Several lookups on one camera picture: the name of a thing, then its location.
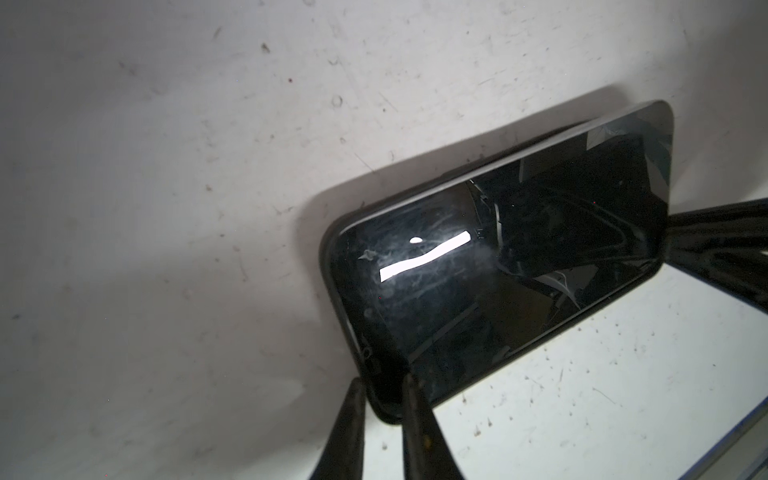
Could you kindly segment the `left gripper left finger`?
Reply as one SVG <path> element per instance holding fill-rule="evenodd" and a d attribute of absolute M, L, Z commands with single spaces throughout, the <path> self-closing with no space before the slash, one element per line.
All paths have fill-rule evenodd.
<path fill-rule="evenodd" d="M 366 392 L 363 381 L 349 385 L 311 480 L 361 480 L 364 465 Z"/>

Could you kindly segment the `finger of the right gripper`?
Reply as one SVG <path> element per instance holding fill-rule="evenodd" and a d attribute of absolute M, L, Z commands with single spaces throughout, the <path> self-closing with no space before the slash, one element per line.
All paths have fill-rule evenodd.
<path fill-rule="evenodd" d="M 763 312 L 767 310 L 767 200 L 671 215 L 664 261 Z"/>

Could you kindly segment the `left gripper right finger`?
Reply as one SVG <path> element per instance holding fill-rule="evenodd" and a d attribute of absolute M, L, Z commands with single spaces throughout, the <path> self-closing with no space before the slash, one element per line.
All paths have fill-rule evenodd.
<path fill-rule="evenodd" d="M 418 380 L 403 380 L 402 441 L 404 478 L 464 479 Z"/>

